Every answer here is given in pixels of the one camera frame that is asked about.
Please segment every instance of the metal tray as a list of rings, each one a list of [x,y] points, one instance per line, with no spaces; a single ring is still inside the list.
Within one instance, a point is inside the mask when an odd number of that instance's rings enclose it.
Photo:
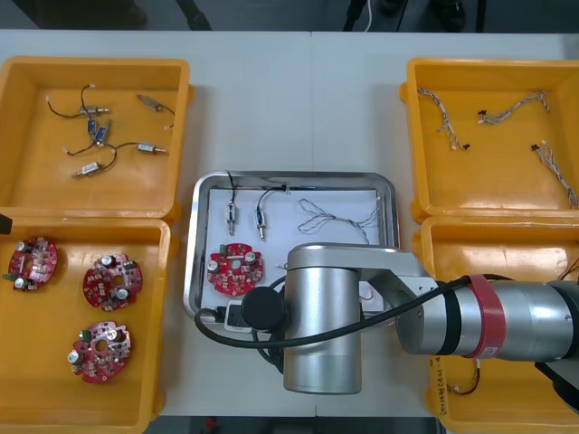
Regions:
[[[265,190],[285,184],[291,191],[375,190],[379,245],[400,248],[396,194],[393,184],[378,174],[359,172],[230,172],[238,191]],[[205,244],[209,223],[209,192],[231,190],[227,172],[211,172],[195,184],[185,265],[183,304],[193,318],[201,306]]]

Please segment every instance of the black wire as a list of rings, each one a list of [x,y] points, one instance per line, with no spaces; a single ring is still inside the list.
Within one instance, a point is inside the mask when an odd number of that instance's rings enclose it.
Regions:
[[[485,274],[483,276],[489,280],[510,280],[510,278],[505,278],[503,276],[499,276],[496,274]],[[197,326],[199,331],[202,333],[202,335],[205,335],[206,337],[217,342],[218,344],[229,345],[229,346],[233,346],[235,348],[252,348],[252,349],[257,349],[257,348],[291,348],[291,347],[295,347],[295,346],[302,346],[302,345],[308,345],[308,344],[316,344],[319,342],[325,342],[325,341],[329,341],[331,339],[336,339],[337,337],[341,337],[344,335],[349,335],[351,333],[359,332],[360,330],[364,330],[365,328],[375,326],[376,324],[382,323],[388,319],[391,319],[391,318],[394,318],[394,317],[399,316],[401,314],[404,314],[404,313],[408,312],[409,310],[412,310],[412,309],[420,306],[421,304],[423,304],[429,300],[432,300],[433,298],[439,296],[440,294],[442,294],[444,292],[464,287],[465,285],[468,285],[469,283],[470,283],[470,278],[468,276],[463,276],[462,278],[457,278],[456,280],[453,280],[449,283],[441,285],[441,286],[437,287],[436,289],[424,294],[423,296],[417,297],[414,300],[411,300],[407,303],[404,303],[403,305],[400,305],[398,307],[394,307],[393,309],[390,309],[386,312],[383,312],[382,314],[371,316],[370,318],[364,319],[364,320],[359,321],[357,323],[345,325],[345,326],[339,327],[335,330],[330,330],[328,332],[320,333],[318,335],[297,337],[297,338],[293,338],[293,339],[286,339],[286,340],[279,340],[279,341],[251,342],[251,341],[232,339],[230,337],[226,337],[223,335],[218,335],[213,330],[210,330],[209,328],[207,328],[207,326],[203,323],[203,321],[201,319],[201,317],[204,314],[210,314],[212,316],[217,315],[216,311],[214,311],[212,309],[208,309],[208,308],[199,309],[197,311],[197,313],[195,314],[194,321],[195,321],[195,325]]]
[[[233,182],[232,174],[227,172],[227,176],[229,176],[229,182],[232,185],[232,200],[231,200],[231,202],[235,203],[235,193],[237,193],[237,187],[235,186],[235,183]]]
[[[79,118],[80,116],[84,116],[82,113],[77,113],[76,115],[65,115],[63,113],[59,113],[52,107],[50,100],[46,102],[48,103],[48,108],[51,110],[51,112],[54,113],[56,116],[60,116],[61,118],[74,119]]]
[[[257,211],[259,211],[259,210],[261,209],[261,208],[260,208],[261,199],[263,199],[263,198],[266,196],[267,193],[270,193],[270,192],[285,192],[285,191],[287,190],[287,188],[288,188],[288,186],[285,185],[285,184],[283,184],[283,185],[280,186],[280,187],[270,187],[270,188],[268,188],[265,192],[263,192],[263,194],[262,194],[261,197],[260,197],[260,200],[257,202],[257,208],[256,208]]]
[[[67,149],[66,153],[67,153],[69,156],[77,156],[78,154],[82,154],[83,152],[86,152],[86,151],[88,151],[89,149],[92,149],[94,146],[95,146],[95,143],[91,143],[91,144],[88,145],[87,147],[85,147],[85,148],[83,148],[83,149],[81,149],[81,150],[79,150],[79,151],[76,151],[76,152],[71,152],[71,151],[69,151],[69,150]]]
[[[92,120],[92,116],[90,115],[89,111],[87,110],[87,106],[84,105],[84,91],[90,87],[90,84],[87,84],[85,87],[81,89],[81,105],[84,112],[89,117],[89,121]]]

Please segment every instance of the white table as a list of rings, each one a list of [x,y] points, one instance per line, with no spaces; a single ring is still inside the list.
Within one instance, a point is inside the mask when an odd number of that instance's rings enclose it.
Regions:
[[[185,210],[196,177],[211,170],[377,172],[396,186],[410,249],[418,226],[398,97],[406,63],[419,56],[575,59],[579,36],[0,31],[0,61],[21,54],[187,60],[197,94],[179,188]],[[186,230],[186,223],[175,228],[181,242]],[[163,414],[428,415],[425,357],[405,354],[392,327],[363,333],[364,389],[342,397],[286,392],[257,352],[208,341],[182,308],[184,254],[166,303]]]

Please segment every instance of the yellow tray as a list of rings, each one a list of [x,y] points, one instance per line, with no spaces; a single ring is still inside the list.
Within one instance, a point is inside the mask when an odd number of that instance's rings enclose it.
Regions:
[[[549,281],[579,257],[579,219],[431,217],[414,236],[414,251],[440,280],[496,273]],[[577,279],[574,272],[567,279]],[[532,363],[481,361],[480,383],[469,396],[446,385],[469,384],[473,362],[431,356],[428,410],[456,432],[579,432],[579,418]]]
[[[89,144],[87,118],[66,119],[47,107],[74,113],[87,105],[110,108],[108,142],[149,142],[168,155],[148,156],[133,147],[119,150],[107,173],[72,179],[82,166],[112,159],[108,148],[67,156],[65,147]],[[136,94],[175,111],[155,113]],[[189,65],[181,60],[15,57],[0,71],[0,213],[9,216],[134,217],[172,221],[185,133]],[[175,123],[172,129],[166,125]]]
[[[531,151],[546,140],[565,180],[579,193],[579,61],[414,59],[401,87],[413,158],[413,217],[429,215],[577,217],[555,175]],[[440,97],[467,151],[453,151],[426,88]],[[479,125],[478,112],[511,108],[529,91],[540,102],[498,125]]]
[[[18,241],[45,236],[59,253],[56,273],[35,293],[0,280],[0,432],[143,432],[162,407],[157,391],[168,259],[176,249],[158,220],[14,219],[0,238],[7,267]],[[94,260],[126,253],[141,267],[137,303],[115,312],[89,305],[82,279]],[[122,373],[88,384],[71,372],[67,354],[79,331],[103,320],[127,326],[132,350]]]

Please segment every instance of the wire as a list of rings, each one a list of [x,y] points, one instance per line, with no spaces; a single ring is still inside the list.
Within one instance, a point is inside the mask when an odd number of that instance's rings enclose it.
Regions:
[[[161,104],[160,102],[158,102],[157,105],[158,105],[159,107],[162,107],[163,109],[171,112],[171,113],[173,114],[173,117],[175,116],[175,112],[174,112],[172,109],[170,109],[169,107],[167,107],[165,104]],[[170,129],[170,128],[173,127],[173,125],[174,125],[174,123],[171,124],[171,125],[167,125],[167,126],[165,127],[165,129]]]
[[[545,110],[547,111],[547,113],[551,112],[551,108],[549,107],[548,103],[545,101],[545,91],[544,90],[536,90],[533,93],[524,97],[522,100],[520,100],[513,107],[509,108],[508,110],[503,111],[502,113],[498,113],[497,115],[487,115],[486,110],[481,110],[479,112],[479,115],[480,115],[479,123],[480,124],[497,125],[500,122],[502,122],[503,120],[505,120],[506,118],[508,118],[510,115],[512,115],[513,112],[516,109],[518,109],[519,107],[521,107],[523,104],[527,104],[528,102],[534,101],[535,99],[538,99],[539,101],[541,101],[541,103],[543,103],[543,106],[545,107]]]
[[[268,188],[265,192],[263,192],[263,194],[262,194],[261,197],[260,197],[260,200],[257,201],[257,208],[256,208],[256,210],[259,211],[259,210],[261,209],[261,208],[260,208],[261,200],[266,196],[266,194],[271,193],[271,192],[286,192],[286,191],[288,191],[288,186],[285,185],[285,184],[282,184],[282,185],[279,186],[279,187],[270,187],[270,188]]]
[[[479,387],[479,382],[480,382],[480,360],[479,359],[475,359],[475,367],[476,367],[476,371],[474,373],[474,377],[472,378],[472,380],[470,381],[470,383],[468,384],[470,386],[470,388],[465,391],[465,392],[461,392],[460,389],[461,387],[456,385],[456,386],[450,386],[449,384],[446,385],[446,390],[450,393],[454,393],[455,395],[462,395],[462,396],[466,396],[466,395],[470,395],[472,394],[474,391],[477,390],[477,387]]]
[[[510,280],[510,278],[505,278],[504,276],[499,276],[496,274],[485,274],[483,276],[489,280]],[[215,333],[213,330],[209,329],[201,319],[201,317],[205,314],[217,316],[218,315],[217,311],[213,309],[208,308],[199,309],[195,314],[194,321],[195,325],[197,326],[202,335],[208,337],[209,339],[215,341],[218,344],[229,345],[235,348],[251,348],[251,349],[292,348],[302,345],[317,344],[319,342],[325,342],[331,339],[336,339],[337,337],[359,332],[361,330],[364,330],[365,328],[375,326],[376,324],[380,324],[388,319],[402,315],[408,312],[409,310],[412,310],[420,306],[421,304],[426,303],[429,300],[432,300],[433,298],[439,296],[440,294],[464,287],[469,283],[470,278],[468,276],[463,276],[462,278],[457,278],[456,280],[440,285],[436,289],[433,289],[432,291],[429,291],[428,293],[424,294],[423,296],[417,297],[414,300],[404,303],[403,305],[394,307],[391,310],[383,312],[382,314],[371,316],[370,318],[358,321],[357,323],[345,325],[335,330],[330,330],[328,332],[320,333],[318,335],[297,337],[293,339],[286,339],[279,341],[252,342],[252,341],[243,341],[239,339],[232,339],[231,337],[219,335]]]
[[[442,125],[440,128],[438,128],[439,131],[443,131],[444,129],[446,129],[449,133],[449,143],[451,144],[451,148],[452,150],[456,151],[458,148],[461,149],[468,149],[470,147],[470,145],[468,143],[465,143],[464,145],[461,143],[461,141],[459,140],[459,138],[457,137],[456,133],[454,132],[454,128],[452,128],[451,125],[451,121],[449,119],[449,114],[446,111],[446,108],[444,107],[444,104],[442,104],[442,101],[440,98],[438,98],[438,96],[428,90],[426,90],[425,88],[418,88],[418,93],[421,95],[426,95],[427,97],[430,97],[434,100],[434,102],[438,105],[439,109],[442,112]]]
[[[235,194],[237,193],[237,187],[235,186],[235,183],[233,182],[232,174],[227,172],[227,176],[229,176],[229,182],[232,185],[232,199],[230,202],[235,203]]]
[[[366,33],[368,30],[370,30],[370,27],[372,26],[372,2],[371,2],[371,0],[367,0],[367,4],[368,4],[368,25],[365,27],[364,33]]]
[[[372,213],[370,214],[370,216],[367,219],[362,220],[361,222],[354,222],[353,220],[345,219],[342,217],[336,217],[336,215],[334,215],[334,214],[330,214],[329,212],[325,212],[319,206],[317,206],[312,201],[309,201],[308,199],[299,199],[298,204],[303,211],[309,212],[310,214],[314,214],[314,216],[311,219],[309,219],[307,222],[303,222],[300,226],[298,226],[299,233],[303,233],[304,235],[309,235],[310,233],[314,232],[315,230],[318,230],[321,226],[323,226],[327,222],[332,222],[332,221],[344,222],[344,223],[348,223],[348,224],[354,226],[356,229],[361,231],[362,235],[364,236],[364,242],[366,244],[370,244],[370,240],[368,239],[368,234],[366,233],[364,228],[370,226],[378,217],[378,209],[377,208],[375,208],[372,211]],[[306,207],[306,204],[310,205],[313,208],[313,210],[308,209]]]
[[[89,117],[89,120],[92,120],[92,117],[90,116],[89,111],[87,110],[86,106],[84,105],[84,90],[88,89],[88,88],[94,88],[94,84],[87,84],[86,86],[84,86],[81,89],[81,105],[82,105],[82,109],[84,110],[84,112],[87,114],[87,116]],[[51,104],[51,97],[50,95],[46,95],[46,102],[48,104],[48,108],[50,109],[50,111],[52,113],[54,113],[56,116],[60,116],[61,118],[67,118],[67,119],[74,119],[74,118],[79,118],[81,116],[84,116],[84,113],[77,113],[75,115],[65,115],[64,113],[60,113],[58,111],[56,111],[54,109],[54,107]]]
[[[577,195],[573,191],[573,188],[571,188],[571,185],[569,185],[563,178],[563,175],[559,170],[559,166],[555,161],[555,155],[553,154],[553,149],[551,149],[551,146],[549,146],[546,140],[541,140],[541,145],[532,145],[531,149],[539,155],[541,163],[551,169],[561,185],[566,189],[567,197],[569,199],[569,203],[571,204],[571,209],[576,210],[579,208],[579,198],[577,198]]]

